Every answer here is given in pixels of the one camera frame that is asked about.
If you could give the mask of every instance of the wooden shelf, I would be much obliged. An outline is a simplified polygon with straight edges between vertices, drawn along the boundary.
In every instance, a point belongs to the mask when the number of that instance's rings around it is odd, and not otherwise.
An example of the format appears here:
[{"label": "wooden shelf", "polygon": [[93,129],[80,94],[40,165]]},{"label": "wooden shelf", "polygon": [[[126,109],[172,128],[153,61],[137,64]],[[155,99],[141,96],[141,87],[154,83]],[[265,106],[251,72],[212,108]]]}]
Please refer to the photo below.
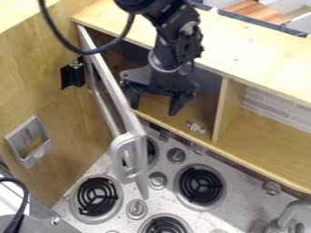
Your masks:
[{"label": "wooden shelf", "polygon": [[[311,107],[311,36],[285,34],[219,15],[216,9],[198,10],[206,51],[196,64],[205,70]],[[99,0],[73,16],[73,21],[117,36],[127,13],[113,0]],[[156,30],[141,15],[125,39],[152,48]]]},{"label": "wooden shelf", "polygon": [[[169,116],[169,98],[166,96],[143,95],[136,113],[161,127],[165,127],[182,137],[197,138],[211,142],[216,117],[217,99],[203,92],[198,93],[194,101],[189,102],[177,116]],[[194,122],[204,127],[206,132],[192,132],[186,122]]]},{"label": "wooden shelf", "polygon": [[[218,143],[211,142],[212,115],[196,107],[195,101],[176,117],[167,116],[167,101],[144,97],[136,113],[236,163],[270,177],[288,187],[311,194],[311,135],[265,116],[241,108]],[[191,120],[207,127],[206,134],[191,132]]]}]

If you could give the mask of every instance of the metal bracket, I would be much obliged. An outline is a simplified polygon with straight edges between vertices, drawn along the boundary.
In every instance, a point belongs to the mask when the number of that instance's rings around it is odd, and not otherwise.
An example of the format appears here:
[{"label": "metal bracket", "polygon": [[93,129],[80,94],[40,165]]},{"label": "metal bracket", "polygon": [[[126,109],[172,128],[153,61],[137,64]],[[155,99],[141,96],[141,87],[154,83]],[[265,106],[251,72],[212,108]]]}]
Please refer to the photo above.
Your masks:
[{"label": "metal bracket", "polygon": [[69,86],[81,87],[85,85],[85,68],[82,57],[61,68],[62,90]]},{"label": "metal bracket", "polygon": [[[43,142],[25,156],[20,155],[20,152],[28,148],[38,137],[42,137]],[[47,135],[42,121],[37,116],[31,116],[22,125],[6,135],[5,141],[15,159],[27,169],[37,163],[53,147],[51,137]]]}]

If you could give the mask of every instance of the black cable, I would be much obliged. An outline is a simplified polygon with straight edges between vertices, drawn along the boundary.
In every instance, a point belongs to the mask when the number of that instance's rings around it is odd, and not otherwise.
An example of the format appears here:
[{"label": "black cable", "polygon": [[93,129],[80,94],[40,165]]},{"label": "black cable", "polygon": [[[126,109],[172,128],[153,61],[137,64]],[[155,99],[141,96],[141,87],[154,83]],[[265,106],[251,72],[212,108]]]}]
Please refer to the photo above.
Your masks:
[{"label": "black cable", "polygon": [[22,201],[21,206],[19,207],[15,216],[12,218],[11,222],[9,223],[9,225],[6,227],[5,231],[3,232],[3,233],[14,233],[14,232],[16,232],[16,228],[19,226],[19,224],[23,218],[25,208],[26,208],[27,202],[28,202],[29,190],[28,190],[27,186],[22,181],[20,181],[16,178],[1,177],[0,183],[3,183],[3,182],[15,183],[24,191],[24,196],[23,196],[23,201]]},{"label": "black cable", "polygon": [[73,46],[72,44],[70,44],[70,42],[66,38],[64,38],[64,36],[59,32],[59,30],[57,29],[56,25],[54,24],[51,16],[49,15],[49,13],[46,9],[45,0],[38,0],[38,1],[39,1],[40,9],[42,11],[42,15],[43,15],[46,23],[51,28],[52,32],[57,37],[59,42],[62,43],[63,46],[65,46],[67,49],[69,49],[72,52],[77,53],[79,55],[94,55],[97,53],[102,53],[102,52],[105,52],[108,49],[110,49],[112,46],[117,45],[126,37],[127,33],[131,29],[131,26],[135,20],[135,15],[130,14],[127,18],[125,29],[119,37],[115,38],[113,41],[111,41],[108,44],[99,46],[95,49],[83,51],[83,50]]}]

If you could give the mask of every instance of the white stovetop surface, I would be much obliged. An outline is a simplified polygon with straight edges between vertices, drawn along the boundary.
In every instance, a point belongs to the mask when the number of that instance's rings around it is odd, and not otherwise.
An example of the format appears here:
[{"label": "white stovetop surface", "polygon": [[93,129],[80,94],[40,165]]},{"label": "white stovetop surface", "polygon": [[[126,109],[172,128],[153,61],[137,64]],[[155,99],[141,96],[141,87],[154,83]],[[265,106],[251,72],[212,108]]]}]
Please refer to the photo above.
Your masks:
[{"label": "white stovetop surface", "polygon": [[[146,200],[148,206],[147,215],[141,220],[132,220],[127,217],[125,207],[133,199],[141,198],[135,184],[122,186],[125,194],[124,204],[118,214],[106,223],[99,225],[87,225],[76,220],[69,210],[69,197],[72,187],[65,193],[53,207],[53,210],[67,219],[72,225],[84,233],[106,233],[116,230],[119,233],[136,233],[145,220],[155,214],[170,213],[183,218],[193,229],[193,233],[208,233],[213,229],[223,229],[227,233],[250,232],[251,227],[258,218],[270,221],[279,217],[285,206],[295,200],[286,193],[280,193],[271,197],[262,190],[262,182],[246,175],[207,155],[199,156],[183,144],[169,138],[167,143],[159,141],[158,132],[148,127],[145,128],[148,135],[159,146],[160,158],[157,164],[149,171],[161,171],[168,177],[167,188],[162,190],[150,190],[150,198]],[[186,161],[181,165],[172,165],[166,159],[169,149],[178,147],[186,152]],[[213,167],[222,174],[226,181],[227,192],[223,204],[211,212],[198,213],[181,205],[173,193],[173,180],[179,169],[186,165],[201,163]],[[81,177],[106,174],[115,177],[110,167],[108,155],[102,155],[95,164]]]}]

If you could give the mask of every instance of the countertop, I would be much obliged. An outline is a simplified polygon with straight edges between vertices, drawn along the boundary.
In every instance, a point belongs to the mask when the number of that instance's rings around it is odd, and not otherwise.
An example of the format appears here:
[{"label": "countertop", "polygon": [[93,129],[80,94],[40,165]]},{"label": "countertop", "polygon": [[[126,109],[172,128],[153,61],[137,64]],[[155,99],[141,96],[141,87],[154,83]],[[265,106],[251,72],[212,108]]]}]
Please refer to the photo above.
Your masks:
[{"label": "countertop", "polygon": [[[45,0],[49,7],[60,0]],[[38,0],[0,0],[0,34],[39,13]]]},{"label": "countertop", "polygon": [[[148,213],[143,219],[132,220],[125,213],[127,203],[133,199],[141,198],[136,185],[133,183],[122,185],[124,190],[123,205],[116,216],[106,223],[87,225],[75,219],[69,207],[69,196],[75,185],[69,188],[63,198],[55,204],[53,210],[83,233],[110,232],[109,230],[116,230],[120,233],[136,233],[148,218],[163,213],[175,214],[183,218],[191,226],[194,233],[246,233],[252,231],[258,218],[269,222],[279,217],[289,202],[296,200],[284,192],[277,196],[268,196],[263,191],[260,180],[210,157],[209,155],[212,152],[207,152],[207,155],[198,155],[173,138],[169,138],[167,143],[161,142],[158,140],[158,132],[149,127],[146,127],[145,130],[159,148],[159,159],[155,166],[149,169],[148,175],[156,171],[163,172],[168,177],[168,184],[162,190],[149,188],[150,197],[145,201],[148,206]],[[172,165],[167,161],[167,152],[173,147],[186,152],[186,161],[184,163]],[[218,208],[199,213],[184,207],[176,198],[173,191],[174,178],[180,169],[191,164],[208,165],[217,170],[225,179],[226,196],[224,202]],[[83,178],[101,174],[115,177],[108,154],[102,155],[75,184]],[[306,233],[310,232],[311,226],[306,212],[299,213],[296,220],[305,224]]]}]

